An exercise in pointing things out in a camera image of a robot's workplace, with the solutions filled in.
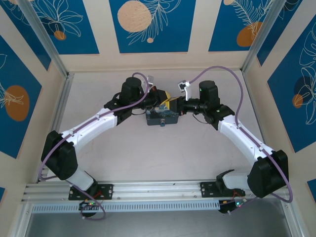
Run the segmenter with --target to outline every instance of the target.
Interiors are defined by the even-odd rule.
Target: metal base plate
[[[113,184],[99,184],[100,189],[96,192],[94,198],[96,200],[112,200]],[[89,199],[86,195],[71,187],[68,200],[86,200]]]
[[[227,191],[225,195],[223,195],[220,193],[220,191],[216,187],[215,182],[201,182],[200,187],[201,187],[202,198],[233,197],[234,191],[242,197],[246,196],[245,191],[241,189],[234,189],[231,191]]]

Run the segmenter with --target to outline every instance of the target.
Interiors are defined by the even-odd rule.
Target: purple cable
[[[203,72],[201,72],[196,78],[194,78],[192,81],[190,81],[189,83],[193,83],[195,82],[197,79],[199,79],[204,73],[206,73],[208,70],[211,70],[213,68],[220,68],[220,69],[224,69],[228,72],[230,72],[237,80],[238,84],[239,84],[239,87],[240,87],[240,102],[239,102],[239,105],[238,105],[238,108],[236,110],[236,116],[235,116],[235,123],[236,125],[238,126],[239,125],[239,122],[238,122],[238,115],[239,115],[239,111],[240,111],[240,108],[241,108],[241,105],[242,105],[242,100],[243,100],[243,88],[242,88],[242,84],[241,84],[241,81],[240,79],[238,78],[238,76],[229,68],[226,68],[226,67],[223,67],[223,66],[212,66],[212,67],[209,67],[207,69],[205,69]],[[256,144],[256,146],[258,148],[260,148],[260,144],[252,137],[250,136],[242,127],[240,127],[240,130],[254,143]],[[280,173],[281,177],[283,178],[286,186],[287,186],[287,189],[288,189],[288,192],[289,192],[289,200],[286,200],[282,197],[280,197],[279,195],[276,195],[274,193],[272,193],[271,195],[275,196],[276,198],[284,201],[284,202],[287,202],[287,203],[290,203],[293,201],[293,191],[292,191],[292,188],[291,188],[291,185],[290,183],[288,182],[284,172],[282,171],[282,169],[280,168],[280,166],[277,164],[277,162],[272,158],[272,156],[265,150],[265,149],[262,149],[261,150],[269,159],[270,161],[272,162],[272,164],[276,167],[276,169],[278,170],[278,172]]]
[[[104,117],[105,115],[108,115],[108,114],[110,114],[110,113],[114,113],[114,112],[117,112],[117,111],[120,111],[120,110],[125,110],[125,109],[128,109],[128,108],[131,108],[131,107],[133,107],[133,106],[139,104],[140,102],[142,102],[142,101],[146,98],[146,96],[147,96],[147,94],[148,94],[148,89],[149,89],[148,80],[147,80],[147,78],[145,77],[145,75],[142,74],[142,73],[133,73],[132,77],[135,76],[135,75],[140,75],[140,76],[142,76],[142,77],[144,78],[145,82],[146,82],[146,91],[145,91],[143,97],[142,97],[140,100],[138,100],[138,101],[136,101],[135,103],[133,103],[133,104],[130,104],[130,105],[127,105],[127,106],[123,106],[123,107],[120,107],[120,108],[117,108],[117,109],[114,109],[114,110],[111,110],[111,111],[107,111],[107,112],[101,114],[99,118],[102,118],[102,117]],[[80,131],[81,129],[83,129],[84,127],[88,126],[89,124],[91,124],[92,122],[94,122],[94,121],[96,121],[96,120],[98,120],[98,118],[97,118],[97,117],[94,117],[93,119],[87,121],[86,123],[84,123],[83,125],[81,125],[80,127],[78,127],[77,129],[75,129],[75,130],[73,131],[73,134],[77,133],[78,131]],[[54,153],[54,151],[55,151],[64,141],[66,141],[66,140],[67,140],[68,138],[70,138],[70,137],[71,137],[71,134],[68,134],[68,135],[67,135],[66,137],[64,137],[60,142],[58,142],[58,143],[50,150],[50,152],[47,154],[47,156],[45,157],[45,159],[43,160],[43,162],[42,162],[42,164],[41,164],[41,166],[40,166],[40,168],[39,168],[39,179],[40,179],[40,180],[44,181],[44,180],[53,179],[53,178],[56,178],[56,177],[57,177],[56,175],[53,175],[53,176],[44,178],[44,177],[42,177],[42,171],[43,171],[43,169],[44,169],[44,166],[45,166],[46,162],[48,161],[48,159],[50,158],[50,156]],[[103,217],[102,217],[102,218],[99,218],[99,219],[87,218],[87,219],[88,219],[88,220],[103,220],[103,219],[105,218],[105,210],[104,210],[104,208],[102,207],[102,205],[101,205],[96,199],[94,199],[92,196],[90,196],[89,194],[87,194],[84,190],[81,190],[79,187],[77,187],[76,185],[74,185],[74,184],[72,184],[72,183],[70,183],[70,184],[73,185],[78,191],[80,191],[81,193],[83,193],[84,195],[86,195],[88,198],[90,198],[91,200],[93,200],[93,201],[102,209],[102,211],[103,211]]]

